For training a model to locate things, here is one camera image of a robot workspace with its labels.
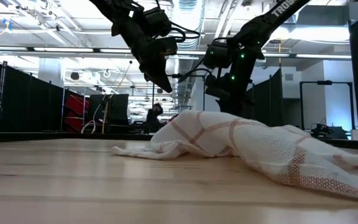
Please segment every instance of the wooden table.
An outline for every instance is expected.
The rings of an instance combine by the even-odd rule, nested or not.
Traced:
[[[238,158],[109,153],[148,145],[0,143],[0,223],[358,223],[358,201],[275,184]]]

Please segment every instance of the ceiling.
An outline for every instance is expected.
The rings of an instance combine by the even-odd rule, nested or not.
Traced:
[[[154,0],[137,2],[146,10],[156,7]],[[226,9],[229,2],[232,2],[232,5]],[[180,49],[185,50],[206,50],[215,35],[224,35],[225,29],[228,31],[227,35],[235,34],[247,21],[262,14],[269,4],[273,4],[273,2],[261,0],[238,0],[238,2],[239,4],[247,3],[248,6],[236,7],[237,0],[160,0],[162,8],[171,20],[189,29],[199,28],[202,33],[200,40],[179,46]],[[309,3],[314,6],[337,7],[346,4],[347,0],[312,0]],[[6,29],[6,21],[9,21],[10,24],[8,29]],[[224,26],[217,34],[220,21],[224,22]],[[111,37],[111,26],[112,23],[89,0],[0,0],[0,34],[5,32],[0,35],[0,45],[4,46],[127,49],[127,45],[120,36]],[[285,24],[284,27],[288,30],[295,30],[305,26],[298,26],[296,22],[292,22]],[[336,42],[285,39],[280,45],[267,44],[264,50],[266,52],[281,51],[303,54],[350,54],[347,39]],[[7,60],[10,66],[37,75],[39,57],[50,56],[30,57],[0,54],[0,63]],[[144,80],[136,63],[128,68],[131,60],[130,55],[117,58],[92,58],[80,55],[73,57],[57,55],[54,57],[62,60],[66,68],[67,85],[93,84],[90,82],[98,82],[100,85],[117,85],[122,82],[124,86],[139,86],[133,90],[135,95],[152,94],[152,84]],[[199,57],[172,57],[167,61],[167,73],[186,72],[199,59]],[[308,61],[285,58],[282,59],[282,65],[301,69],[302,65],[307,64]],[[261,67],[277,65],[277,58],[268,58],[266,62],[257,64]],[[123,74],[127,69],[127,75],[124,77]],[[70,78],[72,72],[80,72],[84,77],[91,75],[92,78],[73,81]],[[191,78],[186,83],[178,84],[175,79],[170,79],[174,91],[173,93],[163,93],[162,96],[172,97],[176,105],[184,105],[190,97],[194,80]],[[119,88],[117,92],[132,94],[132,89]]]

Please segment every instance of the checkered towel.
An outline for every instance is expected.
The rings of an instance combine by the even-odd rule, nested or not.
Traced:
[[[204,157],[239,156],[272,180],[358,198],[358,156],[293,127],[266,125],[218,112],[186,111],[151,140],[151,149],[114,147],[113,154],[173,159],[190,152]]]

